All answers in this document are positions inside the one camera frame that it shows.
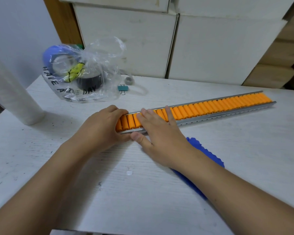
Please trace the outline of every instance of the clear plastic bag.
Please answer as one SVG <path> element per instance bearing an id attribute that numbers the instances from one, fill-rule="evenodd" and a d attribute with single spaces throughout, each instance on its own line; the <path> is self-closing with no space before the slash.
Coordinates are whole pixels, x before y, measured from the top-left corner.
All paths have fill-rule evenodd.
<path id="1" fill-rule="evenodd" d="M 43 54 L 43 78 L 59 98 L 86 103 L 118 98 L 121 74 L 116 59 L 126 47 L 117 37 L 97 39 L 84 50 L 55 45 Z"/>

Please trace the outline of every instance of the white cylinder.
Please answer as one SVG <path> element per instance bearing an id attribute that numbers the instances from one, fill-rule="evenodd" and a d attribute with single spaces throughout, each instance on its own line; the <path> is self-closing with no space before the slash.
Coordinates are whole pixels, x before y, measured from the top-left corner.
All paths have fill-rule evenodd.
<path id="1" fill-rule="evenodd" d="M 1 61 L 0 104 L 25 125 L 35 124 L 41 121 L 45 115 L 37 102 Z"/>

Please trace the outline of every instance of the white table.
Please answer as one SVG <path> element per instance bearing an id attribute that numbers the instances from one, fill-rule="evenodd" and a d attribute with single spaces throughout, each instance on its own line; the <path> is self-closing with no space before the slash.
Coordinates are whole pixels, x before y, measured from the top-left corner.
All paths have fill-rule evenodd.
<path id="1" fill-rule="evenodd" d="M 294 206 L 294 91 L 135 77 L 113 102 L 68 103 L 39 77 L 29 93 L 47 111 L 34 126 L 0 115 L 0 206 L 92 113 L 115 104 L 136 111 L 264 90 L 274 107 L 181 127 L 243 179 Z M 232 234 L 211 206 L 135 142 L 92 158 L 66 200 L 59 229 L 125 234 Z"/>

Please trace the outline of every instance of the right hand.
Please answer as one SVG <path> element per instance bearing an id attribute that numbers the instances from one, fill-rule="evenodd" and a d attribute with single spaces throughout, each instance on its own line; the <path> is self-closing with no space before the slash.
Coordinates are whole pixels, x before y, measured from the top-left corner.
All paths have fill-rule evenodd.
<path id="1" fill-rule="evenodd" d="M 131 138 L 138 142 L 154 161 L 163 166 L 179 170 L 188 156 L 197 151 L 181 133 L 172 112 L 165 107 L 169 123 L 153 110 L 142 109 L 137 119 L 148 132 L 150 141 L 141 133 L 133 132 Z"/>

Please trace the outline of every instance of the hand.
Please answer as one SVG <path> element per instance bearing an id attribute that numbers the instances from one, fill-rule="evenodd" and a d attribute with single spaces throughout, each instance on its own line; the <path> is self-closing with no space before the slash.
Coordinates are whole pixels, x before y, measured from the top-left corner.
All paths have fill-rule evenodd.
<path id="1" fill-rule="evenodd" d="M 197 153 L 197 150 L 187 141 L 181 133 L 172 112 L 168 106 L 165 107 L 169 123 L 165 122 L 153 110 L 141 110 L 137 119 L 147 130 L 150 141 L 141 133 L 131 133 L 131 138 L 138 142 L 145 153 L 154 161 L 163 166 L 179 170 L 179 166 L 187 157 Z"/>
<path id="2" fill-rule="evenodd" d="M 129 134 L 118 134 L 115 126 L 118 119 L 128 111 L 111 105 L 91 115 L 79 130 L 67 141 L 85 154 L 102 152 L 116 143 L 130 140 Z"/>

